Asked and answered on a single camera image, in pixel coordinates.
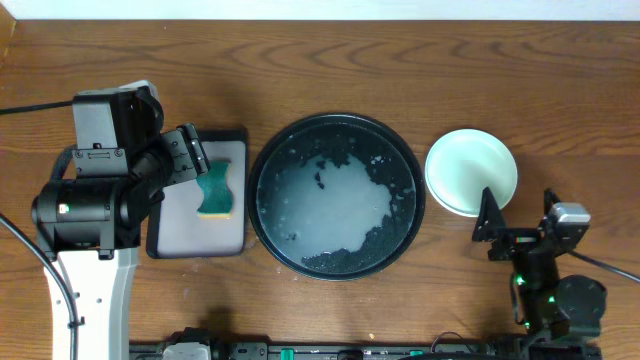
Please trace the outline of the black rectangular water tray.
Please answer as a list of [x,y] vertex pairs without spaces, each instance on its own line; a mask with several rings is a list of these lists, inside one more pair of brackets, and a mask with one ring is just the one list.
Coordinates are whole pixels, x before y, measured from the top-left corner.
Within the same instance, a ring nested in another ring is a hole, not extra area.
[[234,256],[245,239],[248,133],[243,127],[200,130],[209,163],[228,161],[228,186],[234,198],[230,218],[197,214],[203,194],[196,179],[164,189],[164,200],[149,218],[146,252],[154,259]]

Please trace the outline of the green yellow sponge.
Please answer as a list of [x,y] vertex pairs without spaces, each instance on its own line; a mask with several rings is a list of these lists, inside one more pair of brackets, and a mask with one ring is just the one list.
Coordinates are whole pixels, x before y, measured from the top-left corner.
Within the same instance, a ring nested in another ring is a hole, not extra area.
[[234,205],[234,198],[229,189],[228,161],[214,161],[206,174],[196,178],[196,183],[203,194],[203,200],[197,209],[197,214],[204,218],[230,218]]

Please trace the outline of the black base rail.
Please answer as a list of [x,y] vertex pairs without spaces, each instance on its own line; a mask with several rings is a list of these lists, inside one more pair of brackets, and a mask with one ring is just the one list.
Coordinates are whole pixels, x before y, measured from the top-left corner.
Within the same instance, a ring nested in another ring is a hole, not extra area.
[[129,360],[394,360],[394,359],[580,359],[602,360],[584,343],[534,343],[518,348],[513,335],[482,343],[445,332],[429,344],[277,343],[267,337],[227,342],[204,329],[186,328],[158,343],[132,343]]

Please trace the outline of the round black tray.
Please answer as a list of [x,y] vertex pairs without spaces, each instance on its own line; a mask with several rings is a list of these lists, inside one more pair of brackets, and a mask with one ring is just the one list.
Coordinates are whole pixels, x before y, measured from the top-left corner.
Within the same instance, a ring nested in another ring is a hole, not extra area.
[[386,124],[321,113],[283,128],[249,175],[246,208],[264,247],[303,276],[349,281],[396,261],[426,210],[420,165]]

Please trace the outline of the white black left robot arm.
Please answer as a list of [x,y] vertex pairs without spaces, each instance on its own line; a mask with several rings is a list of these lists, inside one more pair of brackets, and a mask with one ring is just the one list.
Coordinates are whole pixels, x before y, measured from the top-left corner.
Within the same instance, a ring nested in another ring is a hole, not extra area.
[[71,300],[72,353],[126,359],[141,224],[165,188],[207,173],[209,163],[192,124],[166,133],[154,125],[79,125],[76,139],[75,178],[50,180],[32,218]]

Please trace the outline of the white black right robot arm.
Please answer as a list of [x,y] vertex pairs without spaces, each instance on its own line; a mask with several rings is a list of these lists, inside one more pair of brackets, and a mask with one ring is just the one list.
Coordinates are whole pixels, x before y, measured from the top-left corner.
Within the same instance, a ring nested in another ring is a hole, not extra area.
[[472,234],[474,242],[489,242],[488,259],[513,265],[509,291],[520,336],[495,343],[495,352],[510,359],[599,359],[587,342],[601,333],[607,290],[583,276],[559,275],[557,258],[573,251],[590,226],[591,215],[579,203],[563,202],[544,191],[544,211],[532,228],[512,228],[490,188],[482,191]]

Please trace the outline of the pale green plate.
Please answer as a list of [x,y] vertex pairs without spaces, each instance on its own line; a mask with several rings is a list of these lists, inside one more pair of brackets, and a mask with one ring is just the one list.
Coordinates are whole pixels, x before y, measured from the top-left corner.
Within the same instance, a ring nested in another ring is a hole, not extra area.
[[454,130],[440,137],[427,154],[424,177],[434,199],[464,217],[479,215],[485,188],[504,208],[519,180],[515,158],[507,146],[476,129]]

